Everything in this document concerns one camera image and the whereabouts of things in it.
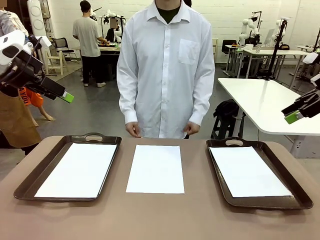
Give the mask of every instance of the white tower fan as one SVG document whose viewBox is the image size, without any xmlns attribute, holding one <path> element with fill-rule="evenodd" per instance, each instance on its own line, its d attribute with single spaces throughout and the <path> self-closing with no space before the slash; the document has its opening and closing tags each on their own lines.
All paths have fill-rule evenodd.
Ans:
<svg viewBox="0 0 320 240">
<path fill-rule="evenodd" d="M 28 11 L 30 22 L 32 26 L 32 32 L 35 37 L 46 36 L 45 23 L 42 16 L 41 5 L 39 0 L 28 0 L 27 1 Z M 48 51 L 49 56 L 51 56 L 49 48 L 41 49 L 40 51 L 40 60 L 45 64 L 47 68 L 47 61 L 45 60 L 45 56 L 47 55 L 45 51 Z"/>
</svg>

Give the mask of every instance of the orange cloth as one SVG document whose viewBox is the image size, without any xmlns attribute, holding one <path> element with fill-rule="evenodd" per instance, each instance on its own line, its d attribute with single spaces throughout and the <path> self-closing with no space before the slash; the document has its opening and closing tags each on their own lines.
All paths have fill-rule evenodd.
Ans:
<svg viewBox="0 0 320 240">
<path fill-rule="evenodd" d="M 33 106 L 40 108 L 44 104 L 44 99 L 39 93 L 35 93 L 25 87 L 20 88 L 19 92 L 21 99 L 26 106 L 32 104 Z"/>
</svg>

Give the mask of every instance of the brown apron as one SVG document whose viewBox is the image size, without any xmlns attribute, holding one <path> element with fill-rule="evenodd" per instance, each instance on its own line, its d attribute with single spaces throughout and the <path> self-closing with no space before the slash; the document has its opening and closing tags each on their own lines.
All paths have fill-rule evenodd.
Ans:
<svg viewBox="0 0 320 240">
<path fill-rule="evenodd" d="M 15 148 L 25 148 L 41 142 L 40 135 L 21 98 L 7 96 L 1 91 L 0 130 L 9 144 Z"/>
</svg>

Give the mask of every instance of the shirt cuff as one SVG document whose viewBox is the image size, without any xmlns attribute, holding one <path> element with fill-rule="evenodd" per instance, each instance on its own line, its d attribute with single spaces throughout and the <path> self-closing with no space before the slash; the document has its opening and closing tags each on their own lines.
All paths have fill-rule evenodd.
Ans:
<svg viewBox="0 0 320 240">
<path fill-rule="evenodd" d="M 125 124 L 137 123 L 138 119 L 137 119 L 136 111 L 127 111 L 127 112 L 125 112 L 124 113 L 124 120 L 125 120 Z"/>
<path fill-rule="evenodd" d="M 204 116 L 202 114 L 200 114 L 198 112 L 194 112 L 192 114 L 192 116 L 190 117 L 189 122 L 192 122 L 194 124 L 201 126 L 203 118 L 204 118 Z"/>
</svg>

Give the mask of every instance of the shirt collar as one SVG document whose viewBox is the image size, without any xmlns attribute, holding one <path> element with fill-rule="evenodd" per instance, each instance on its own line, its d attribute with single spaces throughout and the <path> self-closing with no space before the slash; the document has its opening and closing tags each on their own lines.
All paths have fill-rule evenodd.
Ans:
<svg viewBox="0 0 320 240">
<path fill-rule="evenodd" d="M 163 22 L 163 18 L 159 14 L 155 1 L 153 1 L 153 3 L 148 7 L 146 12 L 146 20 L 149 21 L 152 18 L 157 18 L 158 20 Z M 183 0 L 181 1 L 181 6 L 178 14 L 174 16 L 171 23 L 178 23 L 181 22 L 181 20 L 186 20 L 188 23 L 190 23 L 190 12 L 188 6 L 185 4 Z"/>
</svg>

